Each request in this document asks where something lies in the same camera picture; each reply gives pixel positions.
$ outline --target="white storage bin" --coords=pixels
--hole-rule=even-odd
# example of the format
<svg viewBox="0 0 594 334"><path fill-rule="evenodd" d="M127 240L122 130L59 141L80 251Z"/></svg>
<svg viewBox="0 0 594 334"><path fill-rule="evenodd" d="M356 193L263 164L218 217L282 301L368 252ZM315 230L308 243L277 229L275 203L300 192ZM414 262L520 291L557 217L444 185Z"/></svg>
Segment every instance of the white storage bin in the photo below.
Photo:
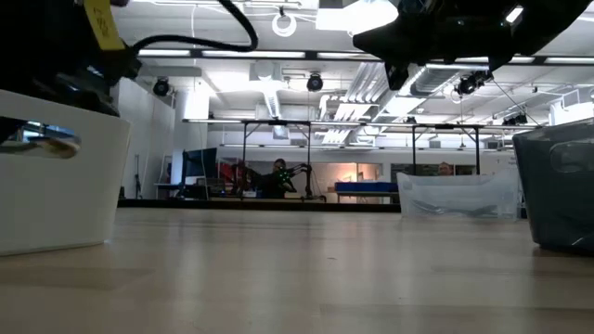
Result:
<svg viewBox="0 0 594 334"><path fill-rule="evenodd" d="M81 139L70 159L0 153L0 254L92 245L109 238L130 124L3 90L0 116L57 125Z"/></svg>
<svg viewBox="0 0 594 334"><path fill-rule="evenodd" d="M495 175L411 176L398 174L400 205L405 217L518 217L519 176L505 169Z"/></svg>

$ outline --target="ceiling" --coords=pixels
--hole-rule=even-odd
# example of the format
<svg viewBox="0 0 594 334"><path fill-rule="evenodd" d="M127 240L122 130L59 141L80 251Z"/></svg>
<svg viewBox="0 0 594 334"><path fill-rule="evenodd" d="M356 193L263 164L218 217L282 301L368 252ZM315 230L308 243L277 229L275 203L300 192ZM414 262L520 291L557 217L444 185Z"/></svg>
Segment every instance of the ceiling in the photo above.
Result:
<svg viewBox="0 0 594 334"><path fill-rule="evenodd" d="M128 7L117 9L114 17L121 37L129 44L153 34L191 35L193 6L156 6L150 3L132 2ZM274 8L246 9L247 13L267 15L251 16L250 21L260 37L259 49L263 50L323 50L354 51L351 37L346 32L316 30L313 22L298 19L297 30L291 37L280 37L272 29ZM314 16L316 1L305 2L304 9L298 13ZM594 18L594 5L583 15ZM240 26L227 14L211 8L196 7L194 12L195 34L228 43L245 44L248 37ZM543 48L538 54L554 56L593 56L594 22L576 21L569 29ZM180 45L155 45L156 47L180 47ZM264 104L262 93L246 90L250 65L248 59L188 59L188 58L144 58L150 67L197 67L210 81L216 95L211 99L211 109L247 110L254 105ZM325 94L344 94L357 75L360 64L349 61L305 61L278 60L283 77L289 79L286 90L278 91L281 105L309 105L317 107ZM324 80L324 90L308 93L305 84L310 72L320 72ZM457 103L448 92L452 84L443 87L433 98L420 108L422 113L415 115L417 122L455 122L460 115L466 123L486 122L493 115L525 103L529 114L537 122L548 120L549 102L568 91L568 85L592 84L594 86L594 67L550 67L550 66L505 66L495 71L499 86L489 83L471 98ZM170 78L177 89L191 88L192 77Z"/></svg>

